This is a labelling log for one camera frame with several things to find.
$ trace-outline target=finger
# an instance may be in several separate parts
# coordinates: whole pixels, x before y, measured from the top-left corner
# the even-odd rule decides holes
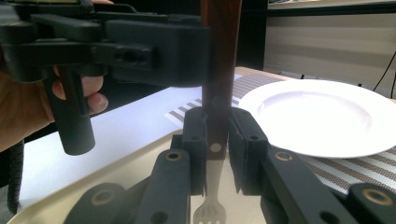
[[[59,68],[56,65],[53,65],[53,72],[56,74],[56,76],[59,76]]]
[[[91,114],[97,114],[107,108],[108,100],[103,94],[97,92],[88,97],[88,106]]]
[[[89,96],[99,91],[103,86],[103,77],[82,77],[82,89],[84,96]],[[61,80],[56,80],[52,85],[53,93],[60,99],[65,100],[64,88]]]

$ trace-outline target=white wall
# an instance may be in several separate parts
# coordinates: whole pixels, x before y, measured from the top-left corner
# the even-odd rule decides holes
[[[264,70],[374,86],[395,50],[396,14],[268,18]]]

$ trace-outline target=human hand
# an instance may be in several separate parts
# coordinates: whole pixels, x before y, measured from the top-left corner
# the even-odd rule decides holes
[[[91,114],[102,112],[108,105],[107,98],[99,93],[103,77],[82,77],[84,96]],[[53,93],[65,99],[60,80],[52,85]],[[18,83],[6,73],[0,49],[0,151],[54,121],[42,81]]]

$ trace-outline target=table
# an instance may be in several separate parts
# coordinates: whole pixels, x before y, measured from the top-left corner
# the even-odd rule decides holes
[[[243,76],[255,80],[258,78],[262,81],[291,79],[244,67],[236,68],[235,73],[236,78]],[[233,105],[237,105],[238,97],[241,98],[243,93],[248,91],[238,90],[237,83],[241,83],[241,80],[242,78],[238,78],[235,81]],[[104,181],[120,183],[125,188],[131,187],[139,179],[149,175],[156,155],[169,147],[172,133],[180,129],[178,125],[182,123],[182,116],[177,125],[177,119],[169,119],[170,112],[176,109],[182,112],[183,109],[180,110],[180,108],[184,105],[191,106],[191,102],[198,102],[197,105],[199,105],[197,99],[200,97],[200,88],[169,88],[95,117],[92,119],[92,126],[97,146],[86,155],[78,157],[65,155],[56,133],[26,144],[21,188],[21,206],[26,209],[22,210],[13,219],[14,222],[10,223],[20,223],[18,221],[24,218],[29,218],[30,223],[47,223],[44,221],[46,218],[48,223],[56,222],[52,218],[62,220],[85,190]],[[318,160],[309,157],[304,157],[304,159],[323,183],[346,192],[352,182],[376,181],[380,184],[386,182],[378,178],[378,172],[382,172],[382,175],[385,174],[386,177],[388,176],[387,179],[394,182],[395,178],[391,180],[391,177],[394,176],[395,169],[390,168],[396,166],[396,150],[393,149],[386,154],[393,155],[395,159],[374,155],[365,160],[342,160],[341,164],[339,161],[327,159]],[[375,165],[371,161],[381,162],[381,165]],[[354,164],[355,167],[366,167],[369,173],[363,174],[363,177],[367,178],[361,178],[361,174],[351,168],[349,163],[352,163],[352,166]],[[389,168],[385,169],[382,163],[390,163]],[[326,169],[328,166],[336,173],[338,172],[339,176]],[[352,175],[353,179],[342,178],[345,174],[340,174],[337,167],[346,168],[346,174]],[[371,177],[371,174],[375,172],[377,172],[375,177]],[[135,179],[125,178],[126,175],[133,176]],[[390,186],[396,188],[393,183],[390,183]],[[234,218],[234,223],[263,221],[259,207],[260,197],[244,197],[234,193],[229,164],[223,168],[220,187],[219,199],[225,206],[228,206],[226,208],[230,214],[240,212],[240,206],[238,206],[240,203],[247,204],[246,215]],[[194,198],[191,202],[192,209],[199,206],[202,200],[202,198]]]

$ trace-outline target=striped mat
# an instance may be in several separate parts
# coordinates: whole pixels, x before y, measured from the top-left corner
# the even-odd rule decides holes
[[[233,106],[248,92],[276,81],[275,77],[249,75],[238,78],[233,85]],[[187,110],[201,106],[202,100],[196,99],[165,114],[179,128],[183,127],[184,114]],[[323,184],[347,193],[351,184],[366,182],[377,184],[396,192],[396,147],[385,152],[354,159],[325,159],[302,156],[308,167]]]

